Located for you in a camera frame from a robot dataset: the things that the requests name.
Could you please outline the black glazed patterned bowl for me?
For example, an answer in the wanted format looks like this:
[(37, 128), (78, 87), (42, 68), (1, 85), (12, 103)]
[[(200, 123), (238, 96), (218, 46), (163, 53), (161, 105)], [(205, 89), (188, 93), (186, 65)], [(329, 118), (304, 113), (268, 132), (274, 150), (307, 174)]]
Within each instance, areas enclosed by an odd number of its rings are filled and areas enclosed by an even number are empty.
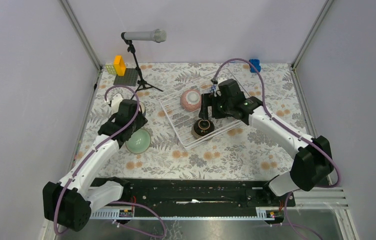
[(195, 139), (200, 139), (215, 130), (215, 125), (210, 120), (198, 119), (191, 128), (191, 134)]

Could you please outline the light green celadon bowl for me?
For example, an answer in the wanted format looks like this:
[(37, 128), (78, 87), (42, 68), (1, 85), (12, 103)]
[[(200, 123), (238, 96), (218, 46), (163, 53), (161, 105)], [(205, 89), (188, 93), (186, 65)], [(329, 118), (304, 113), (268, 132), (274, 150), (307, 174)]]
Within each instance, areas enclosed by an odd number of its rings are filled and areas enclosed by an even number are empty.
[(125, 142), (126, 148), (133, 154), (144, 153), (151, 144), (151, 135), (145, 129), (134, 132), (129, 140)]

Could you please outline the teal bowl cream interior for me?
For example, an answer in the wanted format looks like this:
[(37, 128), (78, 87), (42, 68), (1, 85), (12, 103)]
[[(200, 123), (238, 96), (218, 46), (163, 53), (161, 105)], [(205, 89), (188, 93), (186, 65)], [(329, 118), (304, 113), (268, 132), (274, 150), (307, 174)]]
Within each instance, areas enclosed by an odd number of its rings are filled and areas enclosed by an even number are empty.
[(136, 105), (138, 106), (138, 114), (137, 115), (145, 118), (146, 117), (146, 107), (145, 107), (145, 105), (142, 102), (138, 102), (138, 103), (136, 103)]

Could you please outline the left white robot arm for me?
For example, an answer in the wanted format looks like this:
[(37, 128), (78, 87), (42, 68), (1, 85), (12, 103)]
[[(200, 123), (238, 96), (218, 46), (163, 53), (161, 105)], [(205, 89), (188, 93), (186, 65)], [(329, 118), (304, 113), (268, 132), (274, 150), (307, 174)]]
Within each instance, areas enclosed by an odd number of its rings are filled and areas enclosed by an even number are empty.
[(116, 96), (110, 106), (111, 117), (100, 126), (83, 159), (57, 183), (49, 181), (42, 190), (45, 219), (75, 232), (84, 228), (91, 213), (114, 201), (124, 206), (131, 200), (123, 180), (112, 178), (92, 186), (106, 161), (148, 122), (145, 107), (137, 100)]

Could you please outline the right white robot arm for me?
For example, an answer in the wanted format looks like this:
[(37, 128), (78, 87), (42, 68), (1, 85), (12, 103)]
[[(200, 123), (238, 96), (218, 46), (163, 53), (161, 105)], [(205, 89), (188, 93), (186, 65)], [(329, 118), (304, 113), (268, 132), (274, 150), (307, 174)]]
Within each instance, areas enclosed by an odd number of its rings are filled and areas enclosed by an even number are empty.
[(227, 79), (218, 82), (216, 89), (201, 94), (198, 128), (209, 129), (209, 118), (232, 117), (271, 137), (293, 159), (290, 171), (271, 179), (263, 191), (263, 201), (277, 205), (283, 195), (295, 190), (310, 191), (335, 169), (331, 163), (331, 147), (323, 137), (312, 137), (273, 116), (258, 98), (246, 97), (238, 82)]

